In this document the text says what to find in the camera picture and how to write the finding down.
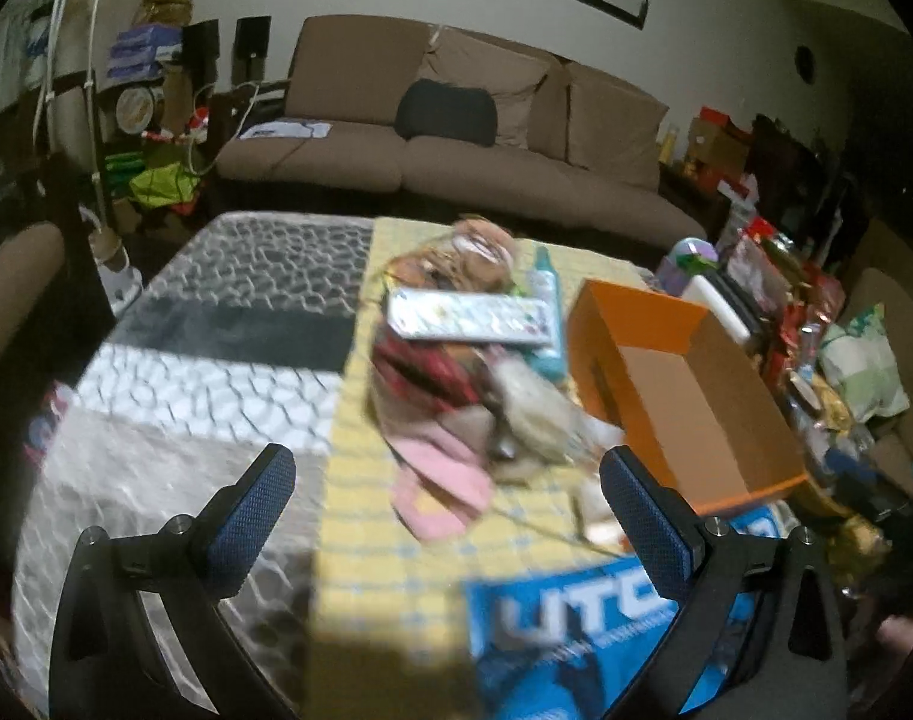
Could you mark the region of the snowman doll plaid dress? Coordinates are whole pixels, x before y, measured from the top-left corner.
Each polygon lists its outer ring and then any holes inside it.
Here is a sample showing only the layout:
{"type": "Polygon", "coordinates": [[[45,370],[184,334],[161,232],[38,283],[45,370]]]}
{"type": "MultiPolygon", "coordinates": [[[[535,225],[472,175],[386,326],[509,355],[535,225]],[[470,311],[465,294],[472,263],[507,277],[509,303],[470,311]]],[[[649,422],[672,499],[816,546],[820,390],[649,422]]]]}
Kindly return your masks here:
{"type": "Polygon", "coordinates": [[[379,323],[370,346],[375,406],[411,408],[420,418],[486,400],[482,320],[460,320],[515,291],[516,240],[484,218],[397,255],[380,268],[379,323]]]}

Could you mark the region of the white fluffy item in bag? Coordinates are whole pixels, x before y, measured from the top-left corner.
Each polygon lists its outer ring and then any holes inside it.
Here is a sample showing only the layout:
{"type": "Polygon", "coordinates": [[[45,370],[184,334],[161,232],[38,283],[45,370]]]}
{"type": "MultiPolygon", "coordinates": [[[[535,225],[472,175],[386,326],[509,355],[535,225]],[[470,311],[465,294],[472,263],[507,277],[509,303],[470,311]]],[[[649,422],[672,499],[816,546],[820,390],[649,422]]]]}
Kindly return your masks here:
{"type": "Polygon", "coordinates": [[[589,415],[523,359],[504,356],[488,374],[495,413],[489,472],[497,483],[530,484],[550,466],[595,468],[626,442],[621,427],[589,415]]]}

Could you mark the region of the yellow plaid tablecloth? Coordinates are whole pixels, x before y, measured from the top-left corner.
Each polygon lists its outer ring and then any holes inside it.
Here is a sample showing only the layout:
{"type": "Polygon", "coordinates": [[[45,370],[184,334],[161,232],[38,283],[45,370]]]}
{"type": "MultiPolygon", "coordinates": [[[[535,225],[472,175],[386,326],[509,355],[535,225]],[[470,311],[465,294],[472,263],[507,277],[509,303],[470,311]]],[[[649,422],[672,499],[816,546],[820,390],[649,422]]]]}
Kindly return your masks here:
{"type": "Polygon", "coordinates": [[[374,224],[351,353],[331,426],[308,618],[308,718],[470,718],[476,712],[465,585],[616,559],[578,533],[585,463],[523,486],[489,479],[482,445],[406,405],[372,361],[390,271],[450,227],[374,224]]]}

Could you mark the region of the pink plush toy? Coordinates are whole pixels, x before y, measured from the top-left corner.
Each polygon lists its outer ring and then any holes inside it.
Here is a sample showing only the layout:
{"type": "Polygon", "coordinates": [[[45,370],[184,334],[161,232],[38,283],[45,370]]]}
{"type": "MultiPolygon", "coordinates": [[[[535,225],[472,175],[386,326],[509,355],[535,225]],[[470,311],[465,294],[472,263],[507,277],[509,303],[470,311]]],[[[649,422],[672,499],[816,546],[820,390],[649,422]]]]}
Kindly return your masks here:
{"type": "Polygon", "coordinates": [[[494,483],[482,457],[438,422],[386,434],[398,460],[392,505],[421,543],[465,535],[491,505],[494,483]]]}

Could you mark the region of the white remote control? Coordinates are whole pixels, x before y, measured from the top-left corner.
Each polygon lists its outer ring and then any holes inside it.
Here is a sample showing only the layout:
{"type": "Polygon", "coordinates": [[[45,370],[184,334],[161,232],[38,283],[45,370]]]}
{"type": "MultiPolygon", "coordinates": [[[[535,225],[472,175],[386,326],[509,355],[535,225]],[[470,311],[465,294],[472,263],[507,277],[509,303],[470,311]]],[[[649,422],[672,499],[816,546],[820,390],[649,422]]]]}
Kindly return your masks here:
{"type": "Polygon", "coordinates": [[[411,341],[454,341],[539,348],[549,343],[543,302],[507,294],[395,289],[386,321],[411,341]]]}

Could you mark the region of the teal spray bottle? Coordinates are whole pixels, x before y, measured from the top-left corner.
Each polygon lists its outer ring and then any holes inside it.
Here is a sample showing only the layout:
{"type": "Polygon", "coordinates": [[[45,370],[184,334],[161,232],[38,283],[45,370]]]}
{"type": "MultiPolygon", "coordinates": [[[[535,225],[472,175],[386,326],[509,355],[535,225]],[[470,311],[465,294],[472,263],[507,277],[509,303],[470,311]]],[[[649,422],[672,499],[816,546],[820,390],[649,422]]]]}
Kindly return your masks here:
{"type": "Polygon", "coordinates": [[[531,369],[541,377],[562,385],[569,374],[566,327],[562,312],[562,288],[559,273],[552,265],[551,254],[544,245],[534,251],[533,265],[527,275],[528,293],[543,302],[548,317],[549,343],[533,348],[527,355],[531,369]]]}

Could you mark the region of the blue UTO sportswear box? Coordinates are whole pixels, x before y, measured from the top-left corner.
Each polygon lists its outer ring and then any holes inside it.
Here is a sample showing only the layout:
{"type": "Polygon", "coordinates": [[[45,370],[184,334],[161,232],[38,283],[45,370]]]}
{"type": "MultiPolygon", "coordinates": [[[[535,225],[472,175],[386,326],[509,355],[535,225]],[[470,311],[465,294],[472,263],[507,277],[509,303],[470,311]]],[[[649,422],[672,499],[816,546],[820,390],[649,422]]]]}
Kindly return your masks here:
{"type": "Polygon", "coordinates": [[[600,718],[668,632],[678,605],[635,557],[465,585],[486,718],[600,718]]]}

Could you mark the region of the white clothes rack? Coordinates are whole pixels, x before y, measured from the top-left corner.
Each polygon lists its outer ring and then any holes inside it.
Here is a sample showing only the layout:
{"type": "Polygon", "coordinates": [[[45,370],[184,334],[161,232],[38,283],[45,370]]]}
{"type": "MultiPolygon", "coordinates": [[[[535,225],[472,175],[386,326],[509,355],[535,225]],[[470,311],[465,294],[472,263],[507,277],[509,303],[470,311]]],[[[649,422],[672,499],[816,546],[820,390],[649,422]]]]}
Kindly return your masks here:
{"type": "MultiPolygon", "coordinates": [[[[56,143],[56,59],[58,59],[59,35],[63,28],[66,7],[70,0],[52,0],[48,20],[47,47],[43,51],[43,80],[38,88],[37,105],[32,122],[32,145],[38,142],[41,124],[47,126],[47,143],[53,148],[56,143]]],[[[97,114],[97,82],[95,81],[95,33],[97,32],[98,10],[102,0],[91,0],[91,15],[87,21],[86,70],[82,80],[82,98],[86,112],[86,132],[89,138],[91,156],[91,185],[97,210],[92,211],[79,205],[79,215],[84,223],[92,226],[87,236],[89,249],[94,259],[97,276],[104,288],[110,312],[120,319],[133,302],[143,293],[143,273],[131,263],[120,234],[113,229],[110,221],[110,202],[105,192],[104,171],[102,171],[102,128],[97,114]]]]}

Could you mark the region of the white plastic container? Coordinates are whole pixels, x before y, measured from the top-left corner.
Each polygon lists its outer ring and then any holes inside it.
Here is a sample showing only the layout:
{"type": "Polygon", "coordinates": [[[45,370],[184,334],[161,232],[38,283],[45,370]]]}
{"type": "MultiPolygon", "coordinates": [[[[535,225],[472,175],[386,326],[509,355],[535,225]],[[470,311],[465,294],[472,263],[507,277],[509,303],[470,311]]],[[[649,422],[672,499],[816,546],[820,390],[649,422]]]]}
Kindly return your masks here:
{"type": "Polygon", "coordinates": [[[692,277],[681,299],[710,310],[723,330],[748,355],[759,348],[762,320],[758,310],[754,309],[746,294],[720,271],[708,270],[692,277]]]}

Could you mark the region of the black cushion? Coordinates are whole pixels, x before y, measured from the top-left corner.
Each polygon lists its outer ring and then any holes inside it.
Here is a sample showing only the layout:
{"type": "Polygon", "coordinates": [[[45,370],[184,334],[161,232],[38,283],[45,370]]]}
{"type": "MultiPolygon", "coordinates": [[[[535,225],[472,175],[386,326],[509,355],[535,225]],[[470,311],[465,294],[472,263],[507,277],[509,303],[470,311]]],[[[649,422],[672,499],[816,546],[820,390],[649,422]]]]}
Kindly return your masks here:
{"type": "Polygon", "coordinates": [[[495,145],[499,117],[486,89],[421,78],[403,94],[393,128],[404,140],[437,137],[489,148],[495,145]]]}

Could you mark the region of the grey patterned table mat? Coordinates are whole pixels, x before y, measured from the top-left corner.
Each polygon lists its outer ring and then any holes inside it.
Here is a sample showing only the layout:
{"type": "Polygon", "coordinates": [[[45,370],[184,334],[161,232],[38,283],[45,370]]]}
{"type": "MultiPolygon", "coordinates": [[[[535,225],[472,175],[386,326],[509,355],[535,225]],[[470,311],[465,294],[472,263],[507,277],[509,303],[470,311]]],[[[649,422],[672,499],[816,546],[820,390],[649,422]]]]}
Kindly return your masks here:
{"type": "Polygon", "coordinates": [[[374,226],[296,213],[209,223],[61,395],[20,527],[13,585],[20,692],[47,699],[64,574],[82,530],[159,530],[194,514],[269,444],[296,491],[222,616],[286,699],[302,692],[329,434],[374,226]]]}

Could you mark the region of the brown sofa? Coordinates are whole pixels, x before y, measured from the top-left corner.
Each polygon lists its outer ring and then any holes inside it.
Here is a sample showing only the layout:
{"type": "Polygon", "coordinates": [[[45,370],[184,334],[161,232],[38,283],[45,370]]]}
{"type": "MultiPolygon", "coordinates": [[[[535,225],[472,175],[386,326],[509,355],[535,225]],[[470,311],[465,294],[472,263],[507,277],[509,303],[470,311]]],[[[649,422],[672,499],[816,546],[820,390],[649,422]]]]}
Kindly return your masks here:
{"type": "Polygon", "coordinates": [[[547,50],[390,16],[312,16],[281,109],[250,115],[216,171],[281,205],[317,187],[662,255],[705,232],[658,192],[665,115],[647,91],[547,50]]]}

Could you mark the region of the orange cardboard box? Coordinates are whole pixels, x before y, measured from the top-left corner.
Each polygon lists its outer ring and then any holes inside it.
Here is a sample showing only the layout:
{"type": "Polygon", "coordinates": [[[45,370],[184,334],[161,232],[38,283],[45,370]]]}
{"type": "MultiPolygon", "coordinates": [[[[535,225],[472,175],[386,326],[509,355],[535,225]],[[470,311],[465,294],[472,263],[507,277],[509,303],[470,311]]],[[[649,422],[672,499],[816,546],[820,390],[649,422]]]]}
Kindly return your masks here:
{"type": "Polygon", "coordinates": [[[702,305],[587,280],[567,317],[569,371],[657,481],[699,514],[735,514],[806,481],[803,449],[743,349],[702,305]]]}

